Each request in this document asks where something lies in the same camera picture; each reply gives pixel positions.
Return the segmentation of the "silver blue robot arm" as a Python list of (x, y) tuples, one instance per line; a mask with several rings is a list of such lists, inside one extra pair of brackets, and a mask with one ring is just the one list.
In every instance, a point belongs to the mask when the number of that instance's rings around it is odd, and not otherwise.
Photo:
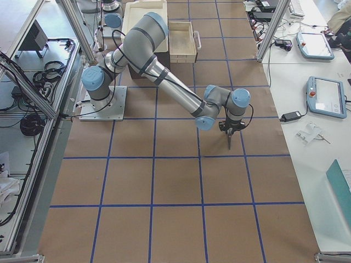
[(105, 25), (110, 28), (120, 28), (123, 24), (123, 6), (121, 1), (102, 0), (101, 7)]
[(233, 135), (245, 129), (248, 125), (242, 118), (250, 104), (250, 92), (244, 88), (230, 91), (208, 85), (204, 97), (197, 96), (154, 54), (167, 35), (168, 27), (160, 15), (154, 12), (143, 15), (126, 33), (123, 43), (116, 50), (109, 52), (103, 62), (83, 71), (81, 80), (91, 101), (110, 99), (110, 83), (130, 65), (195, 117), (199, 129), (210, 130), (221, 109), (225, 109), (226, 119), (219, 122), (220, 131)]

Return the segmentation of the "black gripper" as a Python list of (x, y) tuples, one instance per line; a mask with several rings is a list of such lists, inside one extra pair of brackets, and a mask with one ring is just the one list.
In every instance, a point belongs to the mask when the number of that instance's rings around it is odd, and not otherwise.
[(220, 121), (218, 124), (219, 124), (220, 131), (225, 132), (226, 135), (229, 135), (230, 133), (231, 136), (236, 131), (245, 129), (245, 122), (243, 122), (242, 120), (235, 121), (230, 118), (227, 118), (224, 121)]

